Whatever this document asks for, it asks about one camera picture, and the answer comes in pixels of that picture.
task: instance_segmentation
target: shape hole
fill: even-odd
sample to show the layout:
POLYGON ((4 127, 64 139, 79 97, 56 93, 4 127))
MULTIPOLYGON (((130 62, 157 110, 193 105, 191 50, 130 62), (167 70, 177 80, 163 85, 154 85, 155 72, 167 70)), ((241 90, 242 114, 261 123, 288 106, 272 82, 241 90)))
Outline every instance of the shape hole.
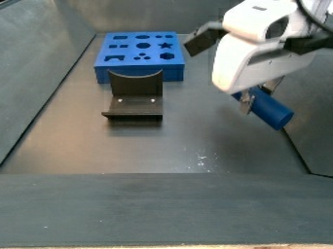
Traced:
POLYGON ((127 39, 127 36, 126 35, 116 35, 114 37, 114 40, 126 40, 127 39))
POLYGON ((138 35, 138 36, 136 36, 136 39, 148 39, 148 38, 150 38, 148 35, 138 35))
POLYGON ((161 58, 162 59, 174 59, 174 54, 173 53, 162 53, 161 58))
POLYGON ((138 47, 139 49, 148 49, 148 48, 151 47, 151 45, 150 45, 148 43, 139 43, 139 44, 136 45, 136 47, 138 47))
POLYGON ((106 56, 104 61, 110 61, 112 59, 124 60, 124 55, 108 55, 106 56))

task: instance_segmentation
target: black bracket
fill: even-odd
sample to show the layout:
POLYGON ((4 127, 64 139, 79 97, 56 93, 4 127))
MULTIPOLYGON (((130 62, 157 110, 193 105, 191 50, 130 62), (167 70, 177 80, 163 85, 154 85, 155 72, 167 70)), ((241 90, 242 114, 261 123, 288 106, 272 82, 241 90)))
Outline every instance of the black bracket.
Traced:
POLYGON ((320 31, 308 37, 288 38, 284 49, 298 55, 320 49, 333 49, 333 35, 320 31))
POLYGON ((163 119, 163 70, 148 76, 123 76, 108 71, 112 100, 110 111, 102 115, 110 120, 163 119))
POLYGON ((222 23, 218 21, 207 22, 201 28, 198 28, 183 42, 183 46, 191 56, 207 50, 218 39, 227 34, 227 31, 222 28, 222 23))

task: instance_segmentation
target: blue foam block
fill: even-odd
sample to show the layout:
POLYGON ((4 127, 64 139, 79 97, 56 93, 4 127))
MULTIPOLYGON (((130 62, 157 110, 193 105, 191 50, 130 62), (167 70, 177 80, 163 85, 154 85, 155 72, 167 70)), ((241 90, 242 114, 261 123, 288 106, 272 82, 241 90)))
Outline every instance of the blue foam block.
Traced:
POLYGON ((99 84, 110 82, 108 69, 143 76, 163 69, 165 81, 183 81, 185 61, 175 32, 108 33, 95 61, 99 84))

